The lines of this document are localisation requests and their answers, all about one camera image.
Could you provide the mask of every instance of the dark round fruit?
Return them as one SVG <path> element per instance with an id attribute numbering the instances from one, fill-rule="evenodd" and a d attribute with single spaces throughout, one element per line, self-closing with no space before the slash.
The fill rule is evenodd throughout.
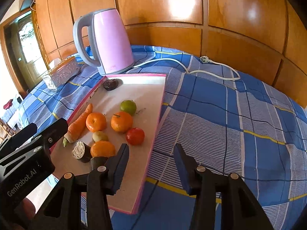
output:
<path id="1" fill-rule="evenodd" d="M 118 80 L 117 79 L 107 79 L 105 82 L 103 82 L 103 87 L 107 91 L 112 91 L 118 86 Z"/>

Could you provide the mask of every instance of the wooden door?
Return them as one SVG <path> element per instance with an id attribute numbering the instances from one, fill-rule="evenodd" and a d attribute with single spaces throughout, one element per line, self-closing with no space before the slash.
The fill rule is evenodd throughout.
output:
<path id="1" fill-rule="evenodd" d="M 12 47 L 18 67 L 32 89 L 42 80 L 47 67 L 39 50 L 31 17 L 12 25 Z"/>

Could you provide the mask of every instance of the wooden chair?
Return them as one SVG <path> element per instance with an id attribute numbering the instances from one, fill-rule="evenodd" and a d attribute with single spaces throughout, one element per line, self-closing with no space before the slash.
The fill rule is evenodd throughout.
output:
<path id="1" fill-rule="evenodd" d="M 10 138 L 15 134 L 16 132 L 7 123 L 4 123 L 3 120 L 0 118 L 0 143 L 4 139 Z"/>

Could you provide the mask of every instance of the bed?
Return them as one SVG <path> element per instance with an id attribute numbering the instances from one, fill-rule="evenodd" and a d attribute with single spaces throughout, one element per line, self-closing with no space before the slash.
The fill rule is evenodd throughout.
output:
<path id="1" fill-rule="evenodd" d="M 152 46 L 132 50 L 137 63 L 174 58 L 189 71 L 233 77 L 226 67 L 203 64 L 179 50 Z M 185 74 L 176 62 L 162 60 L 127 73 L 164 73 L 167 81 L 139 213 L 114 212 L 114 229 L 189 228 L 195 199 L 179 180 L 172 155 L 177 142 L 212 172 L 242 176 L 273 227 L 291 228 L 307 202 L 307 117 L 301 106 L 241 72 L 240 80 L 224 81 L 205 73 Z M 67 119 L 101 78 L 96 68 L 84 64 L 57 93 L 39 83 L 19 107 L 23 127 L 34 122 L 40 132 L 60 117 Z M 52 176 L 49 181 L 56 183 Z M 217 193 L 215 229 L 220 229 L 220 203 Z M 84 222 L 85 205 L 82 199 Z"/>

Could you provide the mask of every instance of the tangerine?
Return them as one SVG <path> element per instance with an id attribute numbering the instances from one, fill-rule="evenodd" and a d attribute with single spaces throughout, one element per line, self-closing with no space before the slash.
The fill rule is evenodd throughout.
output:
<path id="1" fill-rule="evenodd" d="M 93 143 L 91 147 L 92 157 L 103 156 L 110 157 L 115 156 L 115 146 L 108 141 L 97 141 Z"/>
<path id="2" fill-rule="evenodd" d="M 106 117 L 102 113 L 91 113 L 86 118 L 86 127 L 91 132 L 103 131 L 106 128 Z"/>
<path id="3" fill-rule="evenodd" d="M 132 127 L 133 118 L 132 116 L 124 111 L 113 114 L 111 118 L 111 127 L 116 132 L 125 133 Z"/>

